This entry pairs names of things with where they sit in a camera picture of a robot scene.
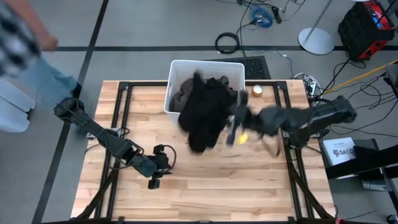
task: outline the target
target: person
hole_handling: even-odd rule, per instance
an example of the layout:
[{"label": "person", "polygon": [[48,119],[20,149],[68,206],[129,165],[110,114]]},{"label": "person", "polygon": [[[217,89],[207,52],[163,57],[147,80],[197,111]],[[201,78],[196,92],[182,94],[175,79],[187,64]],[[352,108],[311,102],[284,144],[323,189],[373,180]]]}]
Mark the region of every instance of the person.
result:
[{"label": "person", "polygon": [[17,78],[49,108],[81,90],[75,78],[44,60],[41,50],[57,46],[27,0],[0,0],[0,78]]}]

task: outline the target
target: white box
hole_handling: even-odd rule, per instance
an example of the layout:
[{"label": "white box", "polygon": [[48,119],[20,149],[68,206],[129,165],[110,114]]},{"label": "white box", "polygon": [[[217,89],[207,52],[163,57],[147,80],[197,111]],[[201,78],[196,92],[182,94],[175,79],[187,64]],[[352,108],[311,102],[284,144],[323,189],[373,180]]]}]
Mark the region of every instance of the white box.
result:
[{"label": "white box", "polygon": [[234,90],[244,90],[244,65],[229,62],[203,62],[194,60],[174,60],[170,66],[169,81],[167,82],[164,111],[173,123],[178,123],[180,113],[170,112],[169,105],[172,97],[180,91],[181,84],[193,73],[199,71],[203,79],[228,77],[229,86]]}]

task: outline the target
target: metal pole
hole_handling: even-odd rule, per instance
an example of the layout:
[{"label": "metal pole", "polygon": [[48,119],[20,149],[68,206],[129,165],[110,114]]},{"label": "metal pole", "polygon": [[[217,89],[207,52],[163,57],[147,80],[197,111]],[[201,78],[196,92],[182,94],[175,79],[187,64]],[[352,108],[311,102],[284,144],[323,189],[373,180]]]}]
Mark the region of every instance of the metal pole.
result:
[{"label": "metal pole", "polygon": [[322,10],[322,12],[321,12],[321,14],[319,15],[317,21],[315,22],[315,25],[312,27],[311,31],[308,33],[307,37],[305,38],[304,43],[306,43],[307,40],[310,38],[310,36],[311,36],[313,30],[315,30],[315,28],[317,28],[318,23],[321,21],[323,15],[325,14],[326,10],[328,10],[328,8],[329,8],[329,6],[330,6],[330,3],[331,3],[332,1],[333,1],[333,0],[329,0],[328,3],[326,4],[325,8]]}]

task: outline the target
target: wooden table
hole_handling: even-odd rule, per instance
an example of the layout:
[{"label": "wooden table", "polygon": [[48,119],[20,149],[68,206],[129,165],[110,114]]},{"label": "wooden table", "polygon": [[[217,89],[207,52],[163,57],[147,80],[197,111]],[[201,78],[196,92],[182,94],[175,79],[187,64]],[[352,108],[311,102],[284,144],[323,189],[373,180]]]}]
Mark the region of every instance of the wooden table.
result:
[{"label": "wooden table", "polygon": [[[286,82],[292,106],[308,107],[302,82]],[[118,84],[119,81],[103,83],[95,115],[95,121],[103,127],[111,126]],[[131,133],[126,138],[143,147],[146,154],[151,154],[157,144],[173,146],[177,151],[173,174],[160,180],[159,189],[147,190],[148,180],[133,168],[121,170],[113,219],[124,216],[126,220],[155,221],[285,221],[288,216],[295,216],[283,150],[279,157],[273,157],[261,143],[255,141],[254,133],[250,134],[245,144],[226,147],[226,133],[221,133],[213,150],[207,150],[202,156],[193,155],[187,146],[187,137],[175,128],[164,112],[165,91],[165,86],[133,88],[127,122]],[[264,87],[262,97],[250,97],[249,104],[254,111],[275,105],[272,88]],[[279,139],[266,138],[267,145],[275,151],[280,146]],[[89,142],[89,147],[94,144],[97,142]],[[316,140],[311,141],[309,146],[319,149]],[[173,154],[171,151],[167,153],[172,161]],[[310,190],[334,215],[333,199],[321,155],[304,148],[302,157]],[[97,192],[103,162],[103,147],[94,147],[86,153],[72,217],[81,213]],[[301,191],[299,194],[306,217]],[[107,200],[105,196],[103,217]]]}]

